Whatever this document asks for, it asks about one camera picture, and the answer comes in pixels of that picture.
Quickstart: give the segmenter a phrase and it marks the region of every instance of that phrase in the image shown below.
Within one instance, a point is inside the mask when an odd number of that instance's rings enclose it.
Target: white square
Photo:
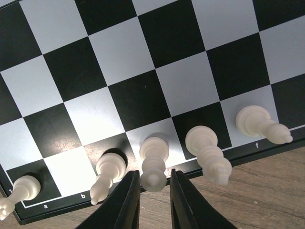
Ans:
[[[0,7],[4,6],[4,5],[6,5],[6,4],[8,4],[8,3],[12,2],[12,1],[14,1],[14,0],[0,0]]]
[[[192,0],[206,50],[258,32],[252,0]]]
[[[154,69],[137,17],[89,38],[107,85]]]
[[[87,36],[74,0],[30,0],[20,5],[42,54]]]
[[[237,129],[235,119],[238,112],[244,107],[250,105],[261,106],[269,112],[272,120],[278,122],[275,101],[270,85],[222,100],[220,104],[223,109],[224,119],[228,128],[232,147],[245,145],[263,139],[262,137],[247,137]]]
[[[42,159],[23,118],[0,126],[0,164],[4,170]]]
[[[219,102],[206,52],[156,69],[171,116]]]
[[[172,118],[167,118],[156,123],[142,126],[138,129],[128,131],[126,134],[135,158],[139,162],[139,167],[142,167],[143,162],[140,157],[140,146],[142,142],[149,137],[159,137],[167,142],[170,154],[165,162],[166,167],[175,166],[185,162],[185,156]]]
[[[270,83],[305,73],[305,16],[260,32]]]
[[[62,103],[43,56],[1,72],[22,116]]]
[[[125,132],[108,87],[65,102],[82,145]]]
[[[88,191],[95,183],[95,172],[82,146],[44,161],[63,197]]]
[[[132,0],[137,15],[152,11],[177,0]]]

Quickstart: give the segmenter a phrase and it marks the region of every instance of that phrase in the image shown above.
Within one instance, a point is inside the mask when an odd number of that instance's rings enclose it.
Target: wooden table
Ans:
[[[202,195],[239,229],[305,228],[305,147],[233,168],[227,187],[198,177]],[[1,229],[70,229],[98,206],[20,226],[10,215]],[[169,186],[141,194],[141,229],[170,229]]]

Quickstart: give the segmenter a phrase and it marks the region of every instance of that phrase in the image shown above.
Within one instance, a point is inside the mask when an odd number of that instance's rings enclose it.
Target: table surface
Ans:
[[[305,147],[233,168],[229,185],[204,177],[191,180],[212,206],[238,229],[303,229],[305,225]],[[20,226],[10,215],[2,229],[75,228],[99,206]],[[169,229],[170,189],[141,194],[140,229]]]

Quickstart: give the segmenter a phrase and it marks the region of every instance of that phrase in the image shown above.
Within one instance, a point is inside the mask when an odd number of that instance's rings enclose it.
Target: chess piece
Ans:
[[[120,155],[107,153],[97,161],[96,171],[98,176],[90,189],[92,205],[106,199],[113,183],[119,181],[125,175],[126,163]]]
[[[161,191],[166,185],[165,161],[169,156],[167,143],[158,137],[147,138],[140,147],[143,160],[141,185],[149,192]]]
[[[13,185],[13,192],[8,198],[0,199],[0,220],[4,220],[15,209],[15,204],[37,197],[41,189],[39,181],[32,176],[18,178]]]
[[[268,111],[256,105],[247,106],[237,114],[236,126],[248,137],[265,137],[275,144],[290,143],[293,140],[285,125],[271,120]]]
[[[227,185],[232,165],[224,158],[217,143],[215,132],[206,126],[192,128],[185,138],[186,148],[197,156],[197,162],[203,168],[203,175],[213,183]]]

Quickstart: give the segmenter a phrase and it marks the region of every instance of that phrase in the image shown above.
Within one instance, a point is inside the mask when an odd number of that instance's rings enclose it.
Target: black square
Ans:
[[[0,125],[21,117],[20,111],[0,74]]]
[[[186,149],[186,134],[190,129],[198,125],[207,126],[215,131],[218,138],[217,146],[221,149],[232,146],[220,102],[175,116],[173,117],[173,123],[186,160],[195,157]]]
[[[44,160],[38,160],[25,164],[20,167],[12,168],[7,171],[10,176],[10,179],[14,183],[18,178],[30,175],[38,179],[41,185],[41,191],[38,196],[33,200],[25,201],[26,206],[37,204],[49,199],[54,199],[60,197],[61,194],[53,180],[53,177],[45,164]]]
[[[220,100],[269,85],[259,34],[207,51]]]
[[[134,156],[126,133],[91,143],[84,146],[84,148],[95,172],[97,161],[105,153],[117,153],[122,156],[127,165],[126,172],[131,170],[139,170],[137,160]]]
[[[0,71],[41,55],[19,3],[0,10]]]
[[[156,68],[204,51],[191,0],[179,0],[139,16]]]
[[[75,0],[75,3],[88,35],[137,16],[132,0]]]
[[[305,15],[304,0],[253,0],[259,31]]]
[[[169,118],[155,70],[109,86],[125,131]]]
[[[44,54],[44,59],[64,102],[107,85],[88,37]]]
[[[31,114],[24,120],[43,158],[81,146],[64,104]]]
[[[279,123],[288,128],[305,124],[305,74],[272,85]]]

